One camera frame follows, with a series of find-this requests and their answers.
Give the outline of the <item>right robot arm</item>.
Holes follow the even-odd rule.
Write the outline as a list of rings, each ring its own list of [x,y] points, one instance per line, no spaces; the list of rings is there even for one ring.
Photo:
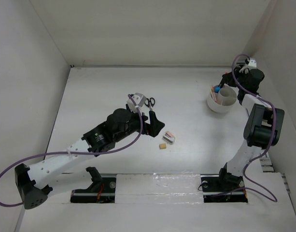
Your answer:
[[[263,150],[277,144],[282,129],[284,110],[273,108],[259,93],[259,84],[264,73],[255,68],[243,70],[235,67],[222,76],[221,86],[239,89],[237,100],[249,114],[243,132],[244,141],[236,155],[220,170],[216,184],[221,190],[228,190],[240,184],[245,166],[261,155]]]

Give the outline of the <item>pink eraser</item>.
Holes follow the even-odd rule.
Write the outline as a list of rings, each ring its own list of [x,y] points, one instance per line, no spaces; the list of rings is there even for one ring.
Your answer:
[[[169,131],[165,132],[165,134],[163,135],[163,139],[169,144],[174,144],[175,142],[175,136]]]

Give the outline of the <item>thin pink highlighter pen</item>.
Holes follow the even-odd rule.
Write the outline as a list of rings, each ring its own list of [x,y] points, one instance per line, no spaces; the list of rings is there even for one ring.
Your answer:
[[[216,93],[215,93],[215,88],[213,85],[211,85],[211,97],[213,98],[213,100],[215,102],[217,102],[217,98],[216,98]]]

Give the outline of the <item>small tan eraser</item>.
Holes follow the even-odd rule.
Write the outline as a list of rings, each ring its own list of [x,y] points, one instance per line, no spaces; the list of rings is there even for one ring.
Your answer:
[[[159,149],[166,149],[167,148],[167,145],[166,144],[160,144],[159,145]]]

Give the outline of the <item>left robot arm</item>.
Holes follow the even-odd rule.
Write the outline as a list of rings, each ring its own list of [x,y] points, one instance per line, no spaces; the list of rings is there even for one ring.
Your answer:
[[[112,153],[117,142],[135,132],[156,137],[164,126],[154,111],[146,116],[119,108],[66,151],[30,166],[17,165],[14,169],[15,183],[24,208],[33,209],[56,194],[59,190],[57,177],[66,170],[99,155]]]

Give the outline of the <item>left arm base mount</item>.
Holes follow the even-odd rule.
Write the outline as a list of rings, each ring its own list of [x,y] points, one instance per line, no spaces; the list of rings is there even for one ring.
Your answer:
[[[100,174],[96,167],[87,167],[91,184],[71,192],[71,203],[115,203],[117,174]]]

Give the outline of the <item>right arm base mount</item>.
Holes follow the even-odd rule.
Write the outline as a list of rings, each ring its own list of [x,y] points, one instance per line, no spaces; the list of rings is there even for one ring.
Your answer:
[[[204,203],[247,203],[242,176],[233,176],[225,168],[219,174],[201,174],[198,191]]]

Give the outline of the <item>blue black thick highlighter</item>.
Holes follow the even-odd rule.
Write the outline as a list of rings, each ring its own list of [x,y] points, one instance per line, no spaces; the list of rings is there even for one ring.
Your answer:
[[[220,89],[221,89],[221,86],[217,85],[214,87],[214,92],[218,93],[220,91]]]

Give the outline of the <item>black handled scissors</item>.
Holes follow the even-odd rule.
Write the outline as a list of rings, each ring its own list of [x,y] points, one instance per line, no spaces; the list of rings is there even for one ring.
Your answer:
[[[145,106],[149,108],[150,111],[153,110],[153,107],[155,105],[155,99],[153,97],[151,98],[146,98],[145,100]]]

